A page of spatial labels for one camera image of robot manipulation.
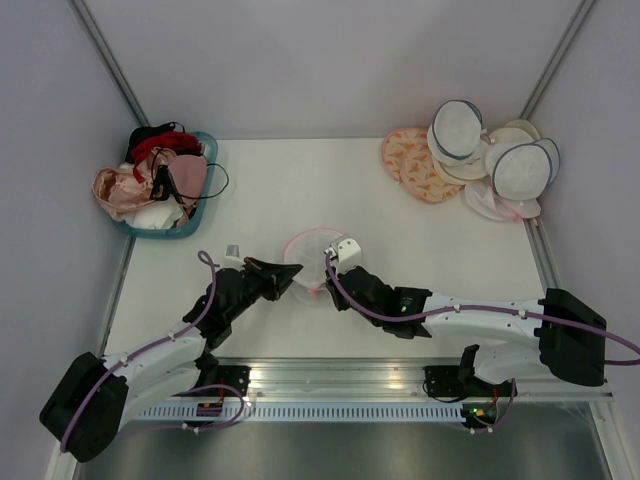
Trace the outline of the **white mesh bag pink zipper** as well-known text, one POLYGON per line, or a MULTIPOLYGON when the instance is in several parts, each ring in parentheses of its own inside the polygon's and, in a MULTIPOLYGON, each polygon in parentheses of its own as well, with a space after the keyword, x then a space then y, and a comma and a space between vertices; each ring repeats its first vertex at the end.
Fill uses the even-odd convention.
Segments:
POLYGON ((284 262, 303 266, 289 288, 297 300, 310 306, 331 302, 326 288, 325 250, 342 236, 341 231, 333 228, 313 228, 297 234, 285 245, 284 262))

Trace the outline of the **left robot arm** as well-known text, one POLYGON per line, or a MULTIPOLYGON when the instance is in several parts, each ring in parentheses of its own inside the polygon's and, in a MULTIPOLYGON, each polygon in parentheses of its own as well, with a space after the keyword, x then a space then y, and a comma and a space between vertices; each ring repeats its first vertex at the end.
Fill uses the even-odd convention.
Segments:
POLYGON ((79 462, 98 456, 140 413, 179 394, 206 396, 218 384, 213 352, 232 333, 232 323, 258 300, 277 301, 302 271, 247 257, 237 268, 210 270, 205 293, 166 333, 131 351, 76 357, 39 414, 60 450, 79 462))

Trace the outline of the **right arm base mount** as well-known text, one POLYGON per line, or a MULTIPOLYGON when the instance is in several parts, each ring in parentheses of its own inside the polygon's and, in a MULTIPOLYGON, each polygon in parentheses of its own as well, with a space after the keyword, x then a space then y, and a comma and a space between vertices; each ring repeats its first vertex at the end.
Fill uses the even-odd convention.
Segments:
POLYGON ((456 365, 431 365, 423 370, 423 390, 429 398, 453 403, 481 393, 469 369, 456 365))

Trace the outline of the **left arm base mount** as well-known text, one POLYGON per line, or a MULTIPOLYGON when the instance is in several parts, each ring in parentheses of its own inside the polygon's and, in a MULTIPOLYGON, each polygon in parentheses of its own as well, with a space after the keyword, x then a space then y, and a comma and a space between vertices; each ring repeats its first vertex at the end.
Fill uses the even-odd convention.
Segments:
MULTIPOLYGON (((215 365, 205 366, 196 381, 195 388, 210 386, 213 384, 226 385, 237 390, 241 395, 246 395, 250 384, 251 368, 247 365, 215 365)), ((187 397, 203 397, 220 395, 227 396, 225 389, 208 388, 197 392, 186 393, 187 397)))

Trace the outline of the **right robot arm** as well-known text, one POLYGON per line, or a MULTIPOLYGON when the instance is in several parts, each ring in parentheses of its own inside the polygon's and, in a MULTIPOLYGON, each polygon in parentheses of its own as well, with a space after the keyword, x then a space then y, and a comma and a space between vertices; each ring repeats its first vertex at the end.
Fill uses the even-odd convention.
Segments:
POLYGON ((328 268, 326 277, 337 310, 352 309, 397 338, 495 341, 494 346, 473 344, 463 351, 456 381, 469 395, 547 373, 584 387, 605 382, 606 320, 566 290, 549 288, 541 299, 491 303, 391 287, 362 267, 343 274, 328 268))

